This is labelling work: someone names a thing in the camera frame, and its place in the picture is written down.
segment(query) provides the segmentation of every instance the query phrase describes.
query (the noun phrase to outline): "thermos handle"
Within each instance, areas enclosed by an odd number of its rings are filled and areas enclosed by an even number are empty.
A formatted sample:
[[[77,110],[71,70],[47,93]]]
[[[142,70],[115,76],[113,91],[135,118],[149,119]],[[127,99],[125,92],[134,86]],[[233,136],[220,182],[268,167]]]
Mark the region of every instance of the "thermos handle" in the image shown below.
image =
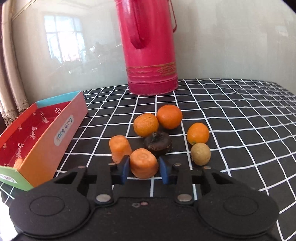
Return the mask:
[[[138,25],[136,22],[136,12],[133,7],[134,0],[122,0],[123,15],[126,19],[128,33],[131,38],[131,43],[136,49],[145,48],[143,40],[140,37]]]
[[[175,19],[175,27],[174,27],[174,29],[173,29],[173,33],[174,32],[176,32],[176,30],[177,30],[177,20],[176,20],[176,16],[175,16],[175,12],[174,12],[174,7],[173,7],[173,4],[172,4],[172,0],[170,0],[170,4],[171,4],[171,6],[172,6],[172,11],[173,11],[173,16],[174,16],[174,19]]]

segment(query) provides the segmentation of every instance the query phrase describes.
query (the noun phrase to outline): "fruit stem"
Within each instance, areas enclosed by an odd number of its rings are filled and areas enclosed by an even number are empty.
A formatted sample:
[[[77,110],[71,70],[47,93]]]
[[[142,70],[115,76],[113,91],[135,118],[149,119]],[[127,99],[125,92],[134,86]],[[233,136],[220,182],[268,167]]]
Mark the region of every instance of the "fruit stem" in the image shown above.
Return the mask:
[[[157,132],[153,132],[151,143],[159,142],[159,140],[160,140],[160,135]]]

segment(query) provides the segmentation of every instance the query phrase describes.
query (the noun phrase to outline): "cut carrot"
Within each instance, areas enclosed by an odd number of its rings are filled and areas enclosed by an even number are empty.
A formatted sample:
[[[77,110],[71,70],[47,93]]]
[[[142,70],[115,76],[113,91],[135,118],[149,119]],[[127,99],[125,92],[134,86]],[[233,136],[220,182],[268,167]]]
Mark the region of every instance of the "cut carrot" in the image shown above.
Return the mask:
[[[158,162],[150,151],[140,148],[130,155],[130,167],[136,177],[147,179],[157,173]]]
[[[20,168],[20,166],[22,165],[23,161],[24,161],[24,160],[21,159],[21,158],[16,159],[13,168],[15,168],[16,170],[18,170],[18,169]]]
[[[112,160],[115,163],[120,163],[124,155],[131,155],[133,152],[128,140],[121,135],[114,136],[109,141]]]

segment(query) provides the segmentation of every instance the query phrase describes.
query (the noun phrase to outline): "black checkered tablecloth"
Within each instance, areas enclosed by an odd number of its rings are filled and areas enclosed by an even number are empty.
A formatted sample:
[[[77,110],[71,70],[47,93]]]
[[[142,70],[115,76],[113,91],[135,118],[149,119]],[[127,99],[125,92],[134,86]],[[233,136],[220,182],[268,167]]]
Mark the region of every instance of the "black checkered tablecloth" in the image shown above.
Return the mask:
[[[171,163],[191,168],[188,128],[195,122],[210,130],[209,166],[227,173],[275,199],[280,215],[273,234],[279,240],[296,238],[296,96],[278,84],[237,79],[180,80],[177,90],[160,96],[136,96],[127,85],[84,91],[89,113],[71,141],[56,175],[80,165],[96,170],[99,161],[110,162],[109,139],[128,138],[133,150],[143,147],[143,138],[133,130],[134,119],[143,113],[156,114],[166,104],[183,113],[181,125],[169,131],[173,150],[165,157]],[[130,176],[134,191],[160,196],[163,189],[157,174],[148,180]],[[195,186],[194,198],[197,199]],[[1,185],[8,206],[16,190]]]

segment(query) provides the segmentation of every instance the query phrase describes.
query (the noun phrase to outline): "dark round object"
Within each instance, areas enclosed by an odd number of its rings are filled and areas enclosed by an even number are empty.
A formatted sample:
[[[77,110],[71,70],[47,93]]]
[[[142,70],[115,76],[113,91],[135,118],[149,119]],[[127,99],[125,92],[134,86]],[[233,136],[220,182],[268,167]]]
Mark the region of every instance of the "dark round object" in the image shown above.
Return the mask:
[[[30,204],[31,211],[39,216],[52,216],[58,214],[64,209],[64,207],[64,201],[56,196],[39,197]]]
[[[274,200],[240,185],[218,185],[197,204],[201,218],[229,237],[257,236],[269,231],[278,218]]]
[[[10,206],[13,224],[22,232],[50,237],[78,227],[90,213],[89,202],[66,184],[44,184],[17,197]]]
[[[258,210],[258,203],[244,196],[232,196],[224,202],[224,208],[236,216],[248,216]]]
[[[144,146],[154,156],[159,157],[172,149],[172,140],[168,133],[163,131],[153,132],[145,138]]]

